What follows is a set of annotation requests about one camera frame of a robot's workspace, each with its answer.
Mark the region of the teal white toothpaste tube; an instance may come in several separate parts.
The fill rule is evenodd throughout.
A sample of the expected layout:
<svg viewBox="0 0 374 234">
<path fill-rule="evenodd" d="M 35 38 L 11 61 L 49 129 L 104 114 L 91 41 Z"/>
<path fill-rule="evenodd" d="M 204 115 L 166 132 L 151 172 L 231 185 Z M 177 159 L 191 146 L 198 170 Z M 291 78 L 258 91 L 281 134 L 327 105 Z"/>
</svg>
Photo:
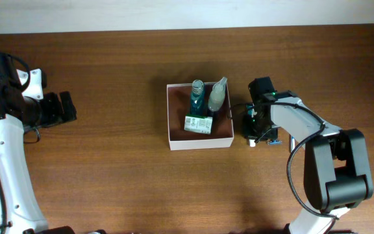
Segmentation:
<svg viewBox="0 0 374 234">
<path fill-rule="evenodd" d="M 255 112 L 251 108 L 252 106 L 253 106 L 252 103 L 245 104 L 246 112 L 245 112 L 245 115 L 243 116 L 243 135 L 247 139 L 247 144 L 250 147 L 255 147 L 256 136 L 255 136 L 255 131 L 253 129 L 254 127 L 253 117 L 255 115 Z"/>
</svg>

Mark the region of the blue disposable razor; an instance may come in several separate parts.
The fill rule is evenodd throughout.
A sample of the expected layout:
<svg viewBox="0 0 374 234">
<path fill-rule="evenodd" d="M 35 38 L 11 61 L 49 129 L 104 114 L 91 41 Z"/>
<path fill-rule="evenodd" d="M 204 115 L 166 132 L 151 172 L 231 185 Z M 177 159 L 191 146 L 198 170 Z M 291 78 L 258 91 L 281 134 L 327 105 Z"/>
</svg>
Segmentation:
<svg viewBox="0 0 374 234">
<path fill-rule="evenodd" d="M 268 145 L 281 145 L 282 141 L 281 140 L 270 140 L 267 142 Z"/>
</svg>

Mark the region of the clear spray bottle purple liquid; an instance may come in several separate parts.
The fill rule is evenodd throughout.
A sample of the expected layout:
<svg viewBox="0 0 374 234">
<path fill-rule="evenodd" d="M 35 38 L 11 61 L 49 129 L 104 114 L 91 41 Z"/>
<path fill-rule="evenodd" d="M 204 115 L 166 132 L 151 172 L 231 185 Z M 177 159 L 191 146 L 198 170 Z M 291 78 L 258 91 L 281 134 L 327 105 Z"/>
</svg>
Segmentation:
<svg viewBox="0 0 374 234">
<path fill-rule="evenodd" d="M 226 84 L 227 78 L 223 77 L 213 85 L 208 99 L 207 116 L 214 117 L 223 105 L 226 96 Z"/>
</svg>

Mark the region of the green white small box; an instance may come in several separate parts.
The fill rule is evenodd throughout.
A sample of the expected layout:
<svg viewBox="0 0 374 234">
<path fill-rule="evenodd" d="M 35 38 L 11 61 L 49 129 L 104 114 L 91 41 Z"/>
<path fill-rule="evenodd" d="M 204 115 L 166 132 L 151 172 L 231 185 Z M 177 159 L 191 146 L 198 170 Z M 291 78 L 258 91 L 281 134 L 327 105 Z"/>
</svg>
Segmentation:
<svg viewBox="0 0 374 234">
<path fill-rule="evenodd" d="M 184 120 L 184 130 L 210 135 L 212 131 L 213 117 L 186 115 Z"/>
</svg>

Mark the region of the teal mouthwash bottle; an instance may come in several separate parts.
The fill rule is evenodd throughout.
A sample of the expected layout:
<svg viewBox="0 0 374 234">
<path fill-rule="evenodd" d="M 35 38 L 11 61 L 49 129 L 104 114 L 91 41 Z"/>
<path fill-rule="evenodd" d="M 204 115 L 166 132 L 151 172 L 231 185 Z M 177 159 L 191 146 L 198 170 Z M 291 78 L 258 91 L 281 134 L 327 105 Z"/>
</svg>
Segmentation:
<svg viewBox="0 0 374 234">
<path fill-rule="evenodd" d="M 201 116 L 203 114 L 205 97 L 205 84 L 202 80 L 194 80 L 190 94 L 190 114 Z"/>
</svg>

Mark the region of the blue white toothbrush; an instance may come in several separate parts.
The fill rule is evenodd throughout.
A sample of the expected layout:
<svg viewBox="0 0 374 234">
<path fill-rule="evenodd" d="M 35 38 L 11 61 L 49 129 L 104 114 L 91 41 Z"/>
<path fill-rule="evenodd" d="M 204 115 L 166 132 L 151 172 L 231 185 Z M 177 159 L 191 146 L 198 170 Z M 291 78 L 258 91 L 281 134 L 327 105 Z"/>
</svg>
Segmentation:
<svg viewBox="0 0 374 234">
<path fill-rule="evenodd" d="M 290 153 L 295 149 L 296 141 L 293 136 L 290 135 Z"/>
</svg>

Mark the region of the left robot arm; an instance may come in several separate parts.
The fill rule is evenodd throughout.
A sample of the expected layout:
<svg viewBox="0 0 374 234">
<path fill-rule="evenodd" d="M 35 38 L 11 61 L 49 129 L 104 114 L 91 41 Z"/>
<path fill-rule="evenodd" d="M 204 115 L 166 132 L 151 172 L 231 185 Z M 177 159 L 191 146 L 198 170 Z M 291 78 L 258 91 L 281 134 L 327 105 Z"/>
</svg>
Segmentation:
<svg viewBox="0 0 374 234">
<path fill-rule="evenodd" d="M 77 118 L 70 93 L 45 94 L 46 86 L 42 70 L 0 52 L 0 233 L 73 233 L 48 226 L 25 159 L 25 134 Z"/>
</svg>

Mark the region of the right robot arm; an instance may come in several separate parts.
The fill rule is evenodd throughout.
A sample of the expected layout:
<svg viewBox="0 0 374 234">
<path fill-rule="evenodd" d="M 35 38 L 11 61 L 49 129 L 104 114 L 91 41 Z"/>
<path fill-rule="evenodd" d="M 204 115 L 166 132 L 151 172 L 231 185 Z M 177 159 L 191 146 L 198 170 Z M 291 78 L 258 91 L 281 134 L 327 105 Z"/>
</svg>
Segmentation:
<svg viewBox="0 0 374 234">
<path fill-rule="evenodd" d="M 246 104 L 243 131 L 249 144 L 276 143 L 280 128 L 290 135 L 286 176 L 302 209 L 283 232 L 332 233 L 343 215 L 374 192 L 363 133 L 327 122 L 297 94 L 276 91 L 269 77 L 256 78 L 248 89 L 252 102 Z"/>
</svg>

